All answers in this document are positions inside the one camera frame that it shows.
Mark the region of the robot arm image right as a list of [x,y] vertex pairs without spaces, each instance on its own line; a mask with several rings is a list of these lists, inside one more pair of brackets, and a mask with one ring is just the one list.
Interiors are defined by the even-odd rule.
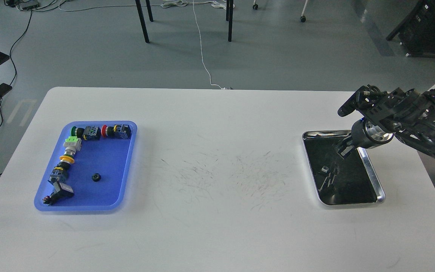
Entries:
[[357,148],[374,148],[397,138],[401,143],[435,158],[435,88],[419,93],[414,88],[392,92],[361,86],[337,110],[341,117],[357,111],[362,118],[335,145],[346,158]]

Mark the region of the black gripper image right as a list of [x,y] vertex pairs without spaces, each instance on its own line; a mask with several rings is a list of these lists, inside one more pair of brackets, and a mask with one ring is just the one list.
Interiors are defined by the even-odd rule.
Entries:
[[369,120],[358,120],[352,125],[352,132],[335,145],[335,150],[341,157],[348,157],[358,147],[375,148],[389,143],[393,137],[393,133],[384,131]]

